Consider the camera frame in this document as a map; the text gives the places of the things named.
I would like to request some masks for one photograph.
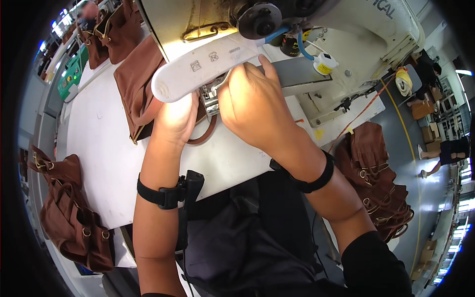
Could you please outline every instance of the metal ring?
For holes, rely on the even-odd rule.
[[[108,231],[108,230],[106,230],[106,231],[102,231],[102,238],[104,238],[104,239],[109,239],[109,236],[111,236],[111,234],[109,233],[109,231]]]
[[[86,234],[86,233],[84,232],[84,230],[86,230],[86,227],[83,228],[83,235],[84,235],[85,237],[91,236],[91,229],[87,228],[87,231],[89,231],[89,234]]]

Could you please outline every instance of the right hand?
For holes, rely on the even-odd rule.
[[[218,90],[219,110],[229,130],[276,158],[304,130],[290,114],[276,69],[262,54],[259,62],[265,75],[247,62],[231,71]]]

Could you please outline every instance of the factory floor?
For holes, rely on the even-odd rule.
[[[390,83],[388,89],[396,105],[404,101],[394,82]],[[449,180],[449,166],[442,166],[437,173],[427,179],[422,179],[421,170],[431,171],[437,164],[438,158],[419,160],[417,145],[420,144],[424,151],[426,146],[421,128],[413,119],[411,109],[406,104],[398,108],[410,140],[409,145],[403,124],[388,92],[383,91],[380,97],[386,110],[372,118],[371,121],[382,126],[386,150],[389,153],[388,163],[390,168],[397,173],[394,182],[407,186],[409,194],[406,201],[414,210],[414,218],[409,223],[408,230],[399,238],[399,244],[394,249],[394,254],[404,262],[407,272],[410,273],[413,266],[417,265],[422,248],[436,223],[439,207],[451,208],[449,198],[445,195],[445,186]],[[312,222],[314,211],[308,204],[307,210],[309,220]],[[331,252],[323,235],[321,220],[316,220],[315,224],[315,242],[319,246],[319,256],[327,270],[328,277],[334,282],[343,284],[341,269],[336,267],[335,263],[327,256]],[[413,294],[418,294],[426,281],[420,279],[415,282]]]

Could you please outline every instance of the blue tube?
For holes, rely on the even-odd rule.
[[[276,32],[268,35],[265,40],[266,40],[266,43],[269,43],[271,40],[273,40],[274,38],[276,38],[277,36],[279,36],[280,34],[284,34],[286,32],[288,32],[290,30],[289,27],[287,26],[282,26],[280,27],[279,29],[277,29]]]
[[[302,52],[305,58],[309,59],[310,61],[315,60],[315,57],[310,55],[305,51],[304,47],[304,35],[302,34],[302,30],[297,34],[297,44],[298,44],[298,49]]]

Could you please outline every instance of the left hand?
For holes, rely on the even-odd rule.
[[[198,112],[198,92],[194,91],[177,102],[164,103],[153,124],[152,137],[184,146],[190,139]]]

